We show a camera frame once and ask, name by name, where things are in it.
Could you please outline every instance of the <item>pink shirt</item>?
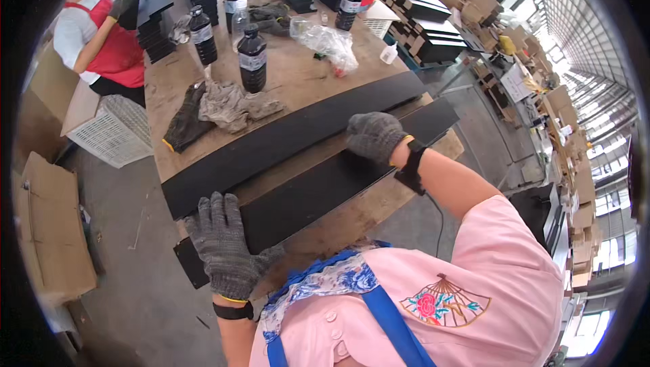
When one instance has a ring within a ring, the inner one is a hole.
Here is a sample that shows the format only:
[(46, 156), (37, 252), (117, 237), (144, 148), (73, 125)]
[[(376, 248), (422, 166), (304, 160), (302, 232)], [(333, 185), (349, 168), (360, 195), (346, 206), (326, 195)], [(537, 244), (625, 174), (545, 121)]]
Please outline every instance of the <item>pink shirt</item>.
[[(467, 212), (451, 263), (397, 248), (362, 256), (439, 367), (541, 366), (553, 350), (562, 274), (501, 196)], [(330, 367), (348, 356), (368, 367), (404, 366), (355, 294), (299, 300), (281, 326), (289, 367)], [(250, 366), (268, 366), (261, 330)]]

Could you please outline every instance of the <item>dark glass bottle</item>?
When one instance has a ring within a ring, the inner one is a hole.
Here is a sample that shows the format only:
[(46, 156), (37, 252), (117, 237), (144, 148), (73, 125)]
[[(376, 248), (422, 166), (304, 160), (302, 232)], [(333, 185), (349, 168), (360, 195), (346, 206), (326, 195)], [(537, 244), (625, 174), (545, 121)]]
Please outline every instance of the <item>dark glass bottle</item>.
[(192, 7), (190, 15), (192, 16), (192, 20), (190, 20), (192, 42), (196, 47), (201, 63), (209, 65), (216, 61), (216, 44), (215, 37), (212, 34), (210, 18), (203, 13), (200, 5)]
[(336, 15), (335, 25), (339, 30), (350, 31), (354, 17), (359, 12), (362, 0), (341, 0), (339, 13)]
[(233, 14), (235, 14), (235, 2), (238, 0), (223, 0), (223, 8), (225, 9), (225, 22), (228, 24), (228, 33), (233, 32), (232, 21)]
[(261, 91), (266, 85), (266, 41), (257, 35), (257, 24), (248, 24), (237, 51), (244, 88), (250, 93)]

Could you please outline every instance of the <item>red flower embroidery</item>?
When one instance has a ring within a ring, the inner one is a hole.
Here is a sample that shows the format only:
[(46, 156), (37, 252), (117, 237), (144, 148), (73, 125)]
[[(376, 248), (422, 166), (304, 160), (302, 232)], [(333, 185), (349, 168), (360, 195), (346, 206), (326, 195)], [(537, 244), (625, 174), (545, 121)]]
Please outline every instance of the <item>red flower embroidery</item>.
[(426, 293), (417, 300), (417, 309), (425, 318), (435, 314), (435, 297)]

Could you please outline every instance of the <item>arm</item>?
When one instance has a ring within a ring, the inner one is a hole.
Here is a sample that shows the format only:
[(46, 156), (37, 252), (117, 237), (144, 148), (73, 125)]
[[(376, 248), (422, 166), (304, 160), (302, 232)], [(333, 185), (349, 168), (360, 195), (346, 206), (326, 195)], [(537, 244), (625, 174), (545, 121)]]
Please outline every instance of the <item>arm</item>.
[(102, 49), (104, 41), (109, 36), (110, 30), (117, 23), (117, 20), (111, 16), (106, 17), (106, 20), (98, 28), (97, 33), (90, 39), (90, 41), (81, 49), (77, 61), (72, 70), (77, 72), (77, 74), (83, 73), (88, 64), (97, 56), (97, 53)]
[[(219, 306), (242, 308), (245, 305), (228, 301), (218, 294), (213, 294), (212, 300)], [(219, 317), (216, 318), (216, 322), (219, 324), (221, 346), (228, 367), (247, 367), (250, 362), (257, 324), (248, 319), (226, 320)]]
[[(410, 153), (407, 144), (412, 139), (412, 136), (407, 136), (395, 147), (391, 162), (397, 168), (406, 165)], [(431, 196), (459, 219), (482, 201), (501, 195), (476, 172), (431, 149), (422, 155), (417, 172)]]
[[(199, 200), (198, 214), (185, 218), (192, 244), (210, 279), (212, 300), (217, 306), (241, 308), (253, 288), (283, 254), (281, 244), (251, 255), (237, 197), (214, 192)], [(223, 353), (229, 367), (248, 366), (257, 324), (252, 320), (227, 320), (217, 316)]]
[[(348, 148), (381, 164), (402, 168), (413, 139), (402, 125), (388, 113), (354, 115), (348, 124)], [(478, 203), (500, 195), (497, 188), (464, 165), (431, 149), (422, 155), (418, 174), (422, 184), (436, 201), (454, 216), (462, 219)]]

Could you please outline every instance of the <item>white plastic bottle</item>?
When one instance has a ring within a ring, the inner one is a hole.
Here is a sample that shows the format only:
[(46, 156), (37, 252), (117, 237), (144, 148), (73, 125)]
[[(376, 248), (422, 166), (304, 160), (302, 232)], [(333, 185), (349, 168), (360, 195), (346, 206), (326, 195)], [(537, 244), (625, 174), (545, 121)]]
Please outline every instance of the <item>white plastic bottle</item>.
[(393, 45), (387, 45), (382, 51), (382, 53), (379, 55), (379, 59), (390, 65), (395, 60), (396, 56), (397, 56), (397, 43)]
[(237, 44), (244, 38), (244, 30), (248, 26), (248, 0), (235, 2), (235, 13), (233, 14), (233, 51), (237, 52)]

